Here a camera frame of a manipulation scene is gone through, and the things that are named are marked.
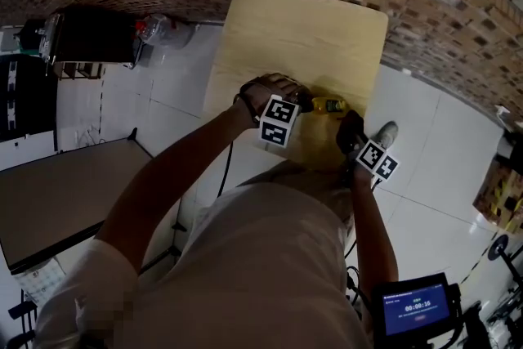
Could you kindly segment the person's grey shoe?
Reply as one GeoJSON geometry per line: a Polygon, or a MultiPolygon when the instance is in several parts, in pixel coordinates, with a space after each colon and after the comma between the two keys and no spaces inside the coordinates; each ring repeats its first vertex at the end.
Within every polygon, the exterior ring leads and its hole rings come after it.
{"type": "Polygon", "coordinates": [[[385,123],[373,136],[373,141],[384,150],[388,150],[394,144],[399,132],[398,125],[394,121],[385,123]]]}

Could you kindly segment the white perforated board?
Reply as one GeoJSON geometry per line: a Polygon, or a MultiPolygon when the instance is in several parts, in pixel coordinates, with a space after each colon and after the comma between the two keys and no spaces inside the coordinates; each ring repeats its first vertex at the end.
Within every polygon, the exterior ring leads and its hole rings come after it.
{"type": "Polygon", "coordinates": [[[53,257],[28,271],[14,275],[14,278],[29,299],[41,307],[52,297],[65,278],[65,273],[53,257]]]}

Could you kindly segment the grey table with black frame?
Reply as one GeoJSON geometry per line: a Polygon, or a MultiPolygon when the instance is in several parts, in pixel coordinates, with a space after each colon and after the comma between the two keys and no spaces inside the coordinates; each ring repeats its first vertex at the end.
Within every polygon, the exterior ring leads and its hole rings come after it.
{"type": "Polygon", "coordinates": [[[153,158],[136,133],[0,171],[0,249],[18,275],[91,238],[153,158]]]}

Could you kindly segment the small yellow orange object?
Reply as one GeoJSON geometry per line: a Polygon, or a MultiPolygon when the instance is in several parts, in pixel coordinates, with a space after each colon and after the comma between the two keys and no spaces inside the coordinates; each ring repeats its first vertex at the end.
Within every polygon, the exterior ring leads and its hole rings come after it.
{"type": "Polygon", "coordinates": [[[351,110],[346,101],[335,96],[313,96],[310,101],[311,112],[341,120],[351,110]]]}

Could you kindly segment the low wooden shelf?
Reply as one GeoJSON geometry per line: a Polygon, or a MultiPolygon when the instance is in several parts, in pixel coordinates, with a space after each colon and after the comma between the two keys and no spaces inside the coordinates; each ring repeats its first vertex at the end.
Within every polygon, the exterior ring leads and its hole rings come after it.
{"type": "Polygon", "coordinates": [[[52,66],[53,73],[59,80],[97,80],[101,78],[104,68],[103,63],[93,62],[56,62],[52,66]]]}

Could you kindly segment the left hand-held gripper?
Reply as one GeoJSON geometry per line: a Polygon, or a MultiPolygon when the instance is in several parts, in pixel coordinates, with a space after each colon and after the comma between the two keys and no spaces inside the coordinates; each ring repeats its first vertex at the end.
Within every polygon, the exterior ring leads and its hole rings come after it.
{"type": "Polygon", "coordinates": [[[259,124],[259,139],[267,144],[286,148],[297,121],[313,109],[313,96],[298,93],[297,102],[285,100],[282,96],[271,95],[259,124]]]}

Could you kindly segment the black wheeled equipment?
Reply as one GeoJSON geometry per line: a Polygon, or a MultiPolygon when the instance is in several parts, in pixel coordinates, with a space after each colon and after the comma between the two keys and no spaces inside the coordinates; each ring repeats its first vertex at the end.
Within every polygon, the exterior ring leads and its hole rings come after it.
{"type": "Polygon", "coordinates": [[[494,338],[489,329],[498,323],[503,324],[509,334],[503,349],[523,349],[523,271],[519,272],[514,265],[516,258],[523,255],[523,244],[514,253],[507,253],[508,242],[507,235],[499,236],[488,249],[487,257],[490,261],[503,261],[512,275],[514,286],[508,288],[508,295],[485,322],[479,317],[481,305],[476,303],[472,307],[473,327],[467,331],[467,336],[476,340],[473,346],[477,349],[492,349],[494,338]]]}

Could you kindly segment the person's beige shirt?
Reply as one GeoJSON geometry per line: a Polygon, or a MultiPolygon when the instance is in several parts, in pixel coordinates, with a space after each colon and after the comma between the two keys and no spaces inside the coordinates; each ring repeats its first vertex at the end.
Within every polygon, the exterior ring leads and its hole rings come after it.
{"type": "Polygon", "coordinates": [[[344,236],[308,195],[241,186],[156,284],[93,240],[40,311],[34,349],[372,349],[346,299],[344,236]]]}

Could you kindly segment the black metal stand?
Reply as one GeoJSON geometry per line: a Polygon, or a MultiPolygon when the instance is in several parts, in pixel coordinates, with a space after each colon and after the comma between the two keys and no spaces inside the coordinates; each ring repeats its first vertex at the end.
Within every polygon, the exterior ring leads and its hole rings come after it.
{"type": "Polygon", "coordinates": [[[38,317],[38,307],[33,299],[21,289],[20,303],[8,310],[9,316],[13,320],[21,321],[21,332],[15,337],[10,338],[5,344],[4,349],[29,349],[29,344],[33,343],[36,333],[34,323],[38,317]]]}

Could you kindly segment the black glass door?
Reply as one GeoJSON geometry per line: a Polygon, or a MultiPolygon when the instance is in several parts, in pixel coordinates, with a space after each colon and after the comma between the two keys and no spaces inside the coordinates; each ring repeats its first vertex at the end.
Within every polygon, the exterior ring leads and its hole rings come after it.
{"type": "Polygon", "coordinates": [[[0,142],[55,129],[57,83],[40,58],[0,56],[0,142]]]}

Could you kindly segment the black round bin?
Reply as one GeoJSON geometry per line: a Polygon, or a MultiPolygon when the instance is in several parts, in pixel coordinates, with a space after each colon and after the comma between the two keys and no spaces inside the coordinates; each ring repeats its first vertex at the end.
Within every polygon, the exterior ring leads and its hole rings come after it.
{"type": "Polygon", "coordinates": [[[513,170],[523,172],[523,132],[504,129],[496,153],[507,160],[513,170]]]}

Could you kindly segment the person's left hand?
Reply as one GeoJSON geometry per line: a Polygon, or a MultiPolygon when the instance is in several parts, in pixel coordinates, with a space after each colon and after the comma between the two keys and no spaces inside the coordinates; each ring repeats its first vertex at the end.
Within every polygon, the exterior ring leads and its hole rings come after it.
{"type": "Polygon", "coordinates": [[[240,101],[246,107],[251,124],[257,127],[273,95],[297,104],[300,97],[308,93],[308,88],[298,81],[284,74],[273,73],[256,77],[245,83],[235,95],[235,101],[240,101]]]}

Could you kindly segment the green container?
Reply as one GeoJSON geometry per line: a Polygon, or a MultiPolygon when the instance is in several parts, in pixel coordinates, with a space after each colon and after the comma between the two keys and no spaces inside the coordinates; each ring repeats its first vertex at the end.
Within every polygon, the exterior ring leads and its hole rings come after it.
{"type": "Polygon", "coordinates": [[[14,38],[18,42],[19,49],[30,55],[37,55],[42,35],[45,32],[45,19],[27,20],[14,38]]]}

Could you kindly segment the clear plastic bag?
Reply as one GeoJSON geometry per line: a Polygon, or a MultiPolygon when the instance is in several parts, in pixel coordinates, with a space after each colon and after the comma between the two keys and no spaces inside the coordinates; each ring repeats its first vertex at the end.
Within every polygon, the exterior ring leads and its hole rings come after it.
{"type": "Polygon", "coordinates": [[[173,49],[182,49],[194,34],[194,26],[175,21],[163,14],[152,14],[138,20],[135,29],[143,43],[173,49]]]}

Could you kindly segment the black monitor with blue screen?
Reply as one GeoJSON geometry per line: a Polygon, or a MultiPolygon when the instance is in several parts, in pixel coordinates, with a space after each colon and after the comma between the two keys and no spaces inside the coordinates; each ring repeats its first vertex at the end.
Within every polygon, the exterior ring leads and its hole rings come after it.
{"type": "Polygon", "coordinates": [[[463,331],[461,292],[444,273],[383,283],[372,292],[375,349],[433,349],[431,340],[452,333],[449,349],[463,331]]]}

